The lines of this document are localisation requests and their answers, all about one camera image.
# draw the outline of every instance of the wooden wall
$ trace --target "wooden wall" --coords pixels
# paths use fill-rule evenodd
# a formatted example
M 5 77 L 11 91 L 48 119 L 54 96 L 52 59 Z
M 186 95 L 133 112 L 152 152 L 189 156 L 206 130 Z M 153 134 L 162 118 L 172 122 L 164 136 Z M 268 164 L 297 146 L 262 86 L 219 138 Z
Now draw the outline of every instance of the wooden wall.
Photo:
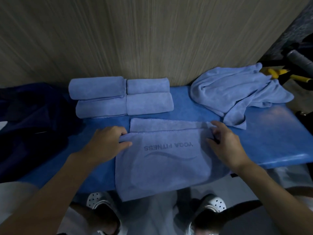
M 0 86 L 256 63 L 309 0 L 0 0 Z

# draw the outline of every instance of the gray cylinder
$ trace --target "gray cylinder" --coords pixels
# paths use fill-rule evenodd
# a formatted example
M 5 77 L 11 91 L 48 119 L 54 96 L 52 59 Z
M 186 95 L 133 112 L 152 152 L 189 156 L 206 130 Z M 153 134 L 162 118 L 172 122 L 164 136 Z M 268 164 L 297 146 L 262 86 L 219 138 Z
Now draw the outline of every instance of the gray cylinder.
M 290 62 L 293 64 L 298 65 L 304 71 L 306 71 L 311 77 L 313 77 L 313 62 L 306 58 L 304 55 L 300 54 L 296 50 L 291 50 L 286 57 L 289 59 Z

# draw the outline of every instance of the shoe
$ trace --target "shoe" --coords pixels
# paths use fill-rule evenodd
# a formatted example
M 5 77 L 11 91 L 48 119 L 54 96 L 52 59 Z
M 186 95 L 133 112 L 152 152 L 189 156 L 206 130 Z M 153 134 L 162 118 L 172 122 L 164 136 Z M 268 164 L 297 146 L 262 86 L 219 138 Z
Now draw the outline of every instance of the shoe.
M 220 197 L 217 197 L 213 194 L 208 194 L 205 196 L 203 202 L 195 212 L 191 222 L 188 224 L 185 235 L 194 235 L 194 228 L 191 223 L 205 209 L 210 209 L 213 212 L 220 213 L 226 209 L 226 205 Z
M 128 229 L 122 223 L 122 216 L 119 214 L 116 205 L 107 192 L 95 192 L 91 193 L 87 199 L 87 206 L 92 209 L 96 209 L 99 205 L 105 204 L 107 205 L 119 219 L 119 227 L 117 228 L 114 235 L 126 235 Z M 106 235 L 103 231 L 98 231 L 101 235 Z

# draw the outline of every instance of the gray floor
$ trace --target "gray floor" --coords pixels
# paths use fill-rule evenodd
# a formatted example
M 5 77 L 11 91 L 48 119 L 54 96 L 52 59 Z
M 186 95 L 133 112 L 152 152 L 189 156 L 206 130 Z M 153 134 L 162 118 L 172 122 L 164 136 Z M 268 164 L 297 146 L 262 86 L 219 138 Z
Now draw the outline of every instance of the gray floor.
M 285 188 L 313 186 L 306 165 L 280 167 L 268 173 Z M 125 216 L 128 235 L 180 235 L 184 234 L 185 226 L 198 207 L 199 200 L 208 193 L 221 197 L 227 207 L 257 199 L 241 178 L 227 176 L 206 185 L 118 203 L 118 207 Z

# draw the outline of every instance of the towel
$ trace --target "towel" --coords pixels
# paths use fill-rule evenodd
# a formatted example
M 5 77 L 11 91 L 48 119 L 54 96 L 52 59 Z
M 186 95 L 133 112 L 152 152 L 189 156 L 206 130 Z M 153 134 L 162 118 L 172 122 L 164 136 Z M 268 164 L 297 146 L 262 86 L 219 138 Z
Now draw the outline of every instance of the towel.
M 190 97 L 223 117 L 228 126 L 246 129 L 245 110 L 249 106 L 270 107 L 293 99 L 277 79 L 260 73 L 261 63 L 243 68 L 214 68 L 198 77 Z
M 170 92 L 170 82 L 168 79 L 127 80 L 127 94 L 143 94 L 153 92 Z
M 169 92 L 127 95 L 127 114 L 156 114 L 174 110 Z
M 131 119 L 130 133 L 153 132 L 182 129 L 201 129 L 214 127 L 210 122 L 164 120 L 164 119 Z
M 69 83 L 68 91 L 73 100 L 122 98 L 126 95 L 126 80 L 123 77 L 76 78 Z
M 109 118 L 126 115 L 126 97 L 108 100 L 78 101 L 76 115 L 78 118 Z
M 229 173 L 209 147 L 210 129 L 128 133 L 133 145 L 115 159 L 116 190 L 122 201 L 211 182 Z

